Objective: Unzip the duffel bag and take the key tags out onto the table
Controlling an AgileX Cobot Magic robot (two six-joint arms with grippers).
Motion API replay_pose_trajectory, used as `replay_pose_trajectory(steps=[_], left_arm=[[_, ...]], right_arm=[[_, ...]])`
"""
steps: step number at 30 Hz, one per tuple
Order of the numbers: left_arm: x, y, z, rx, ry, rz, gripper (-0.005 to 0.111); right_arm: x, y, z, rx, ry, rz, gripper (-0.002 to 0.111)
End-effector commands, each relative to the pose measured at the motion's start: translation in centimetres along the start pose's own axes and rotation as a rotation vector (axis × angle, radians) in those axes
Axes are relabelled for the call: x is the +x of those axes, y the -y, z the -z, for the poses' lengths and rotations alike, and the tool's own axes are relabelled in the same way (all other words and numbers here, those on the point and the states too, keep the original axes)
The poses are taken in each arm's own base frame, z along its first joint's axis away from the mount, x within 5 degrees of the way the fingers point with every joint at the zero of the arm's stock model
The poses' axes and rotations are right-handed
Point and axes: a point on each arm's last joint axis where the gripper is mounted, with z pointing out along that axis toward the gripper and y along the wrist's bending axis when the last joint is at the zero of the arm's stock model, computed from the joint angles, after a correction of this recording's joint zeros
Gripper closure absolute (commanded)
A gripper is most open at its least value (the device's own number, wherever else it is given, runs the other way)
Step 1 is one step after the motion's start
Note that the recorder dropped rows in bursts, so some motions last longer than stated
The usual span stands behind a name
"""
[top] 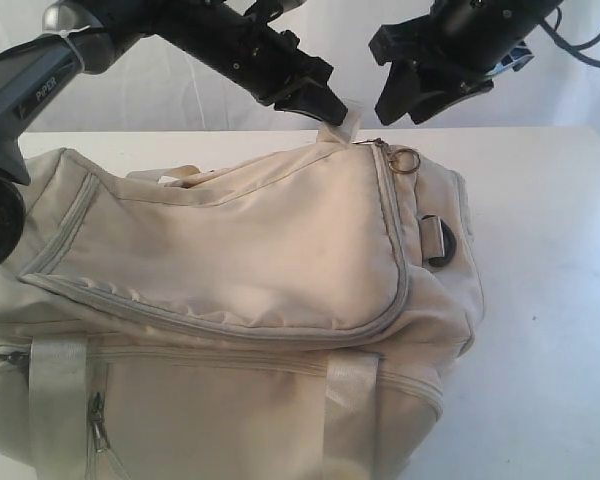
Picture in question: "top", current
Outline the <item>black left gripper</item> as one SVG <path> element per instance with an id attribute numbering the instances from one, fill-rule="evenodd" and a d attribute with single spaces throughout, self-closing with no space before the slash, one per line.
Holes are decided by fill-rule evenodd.
<path id="1" fill-rule="evenodd" d="M 239 13 L 224 1 L 181 1 L 181 49 L 262 105 L 341 125 L 348 108 L 328 86 L 333 67 L 301 51 L 293 32 L 269 26 L 302 5 L 301 1 L 255 1 Z"/>

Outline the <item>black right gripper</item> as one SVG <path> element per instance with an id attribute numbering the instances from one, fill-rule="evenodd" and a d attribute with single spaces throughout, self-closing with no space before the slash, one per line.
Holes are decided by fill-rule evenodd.
<path id="1" fill-rule="evenodd" d="M 409 115 L 420 125 L 489 93 L 534 28 L 528 1 L 436 1 L 423 16 L 380 26 L 369 48 L 390 66 L 375 105 L 381 124 Z"/>

